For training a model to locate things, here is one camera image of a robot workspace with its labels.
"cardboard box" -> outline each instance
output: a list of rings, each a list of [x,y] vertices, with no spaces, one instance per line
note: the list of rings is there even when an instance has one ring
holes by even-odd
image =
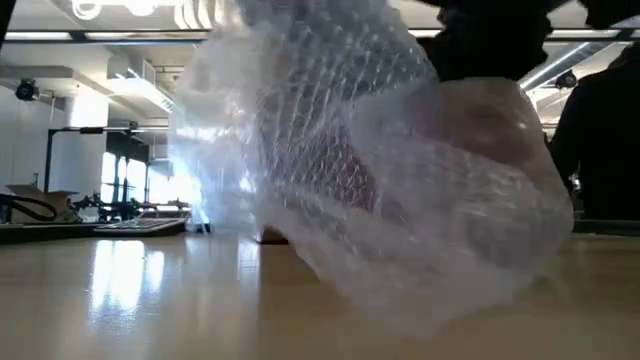
[[[69,208],[68,200],[71,195],[77,194],[73,191],[54,191],[44,193],[36,186],[33,185],[7,185],[9,191],[13,192],[16,196],[21,196],[29,199],[39,200],[53,206],[58,212],[58,216]],[[51,213],[42,206],[38,206],[31,203],[20,203],[29,210],[32,210],[36,214],[50,216]],[[11,214],[11,222],[16,224],[28,224],[28,223],[41,223],[32,217],[13,209]]]

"plastic wrap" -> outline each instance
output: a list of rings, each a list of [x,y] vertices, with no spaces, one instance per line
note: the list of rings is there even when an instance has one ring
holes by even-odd
[[[179,85],[170,151],[196,217],[282,232],[416,336],[509,299],[571,228],[517,84],[439,83],[378,0],[236,0]]]

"wooden table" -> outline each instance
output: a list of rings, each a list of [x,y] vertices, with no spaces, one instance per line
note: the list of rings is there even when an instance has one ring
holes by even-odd
[[[639,359],[640,241],[573,239],[511,304],[428,343],[367,321],[290,246],[184,235],[0,247],[1,359]]]

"glass window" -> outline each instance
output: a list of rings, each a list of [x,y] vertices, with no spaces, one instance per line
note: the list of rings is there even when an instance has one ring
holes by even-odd
[[[112,153],[102,155],[102,186],[100,199],[106,203],[113,202],[114,186],[116,183],[116,156]]]
[[[102,155],[102,182],[113,184],[116,178],[116,156],[112,153]]]
[[[127,167],[127,184],[129,190],[127,197],[129,200],[135,198],[137,201],[145,200],[145,186],[147,185],[147,165],[142,161],[129,160]]]

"ceiling light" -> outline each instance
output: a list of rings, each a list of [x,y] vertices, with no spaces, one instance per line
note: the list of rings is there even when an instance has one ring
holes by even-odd
[[[571,29],[571,30],[554,30],[550,39],[554,38],[612,38],[620,33],[620,30],[590,30],[590,29]]]
[[[440,30],[438,29],[415,29],[415,30],[409,30],[409,34],[417,37],[417,38],[428,38],[428,37],[435,37],[436,35],[438,35],[440,33]]]
[[[114,95],[141,96],[163,109],[167,113],[172,113],[176,104],[173,100],[158,90],[152,83],[141,78],[121,78],[110,80]]]
[[[153,14],[158,8],[158,2],[155,0],[135,0],[125,4],[127,9],[134,16],[145,17]]]
[[[68,32],[7,32],[5,40],[71,40]]]
[[[159,6],[183,6],[184,0],[71,0],[73,14],[81,20],[97,18],[104,6],[124,6],[134,16],[153,14]]]

